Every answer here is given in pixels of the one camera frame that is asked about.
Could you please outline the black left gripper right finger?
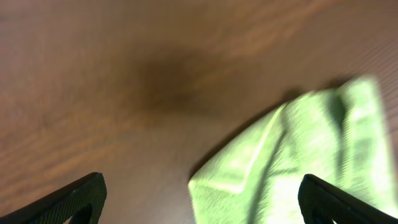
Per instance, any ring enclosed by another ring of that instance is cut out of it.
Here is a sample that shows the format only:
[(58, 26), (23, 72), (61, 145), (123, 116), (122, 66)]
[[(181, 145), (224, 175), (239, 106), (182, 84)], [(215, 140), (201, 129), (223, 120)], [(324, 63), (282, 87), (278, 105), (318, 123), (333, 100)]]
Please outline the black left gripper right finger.
[(313, 174), (304, 175), (298, 204), (305, 224), (397, 224), (396, 218)]

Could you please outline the light green microfiber cloth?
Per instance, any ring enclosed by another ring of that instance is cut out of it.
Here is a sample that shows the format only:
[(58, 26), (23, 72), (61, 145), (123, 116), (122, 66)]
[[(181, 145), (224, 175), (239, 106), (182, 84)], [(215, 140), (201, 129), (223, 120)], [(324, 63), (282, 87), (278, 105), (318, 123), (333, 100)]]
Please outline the light green microfiber cloth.
[(195, 221), (302, 223), (306, 174), (396, 217), (393, 156), (375, 79), (311, 91), (258, 119), (193, 175)]

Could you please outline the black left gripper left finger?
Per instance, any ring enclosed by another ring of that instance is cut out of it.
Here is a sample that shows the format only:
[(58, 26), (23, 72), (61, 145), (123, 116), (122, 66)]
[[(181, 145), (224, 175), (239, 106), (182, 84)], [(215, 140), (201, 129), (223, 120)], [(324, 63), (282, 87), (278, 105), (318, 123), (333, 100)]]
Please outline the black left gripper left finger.
[(1, 217), (4, 224), (97, 224), (107, 196), (104, 177), (92, 172)]

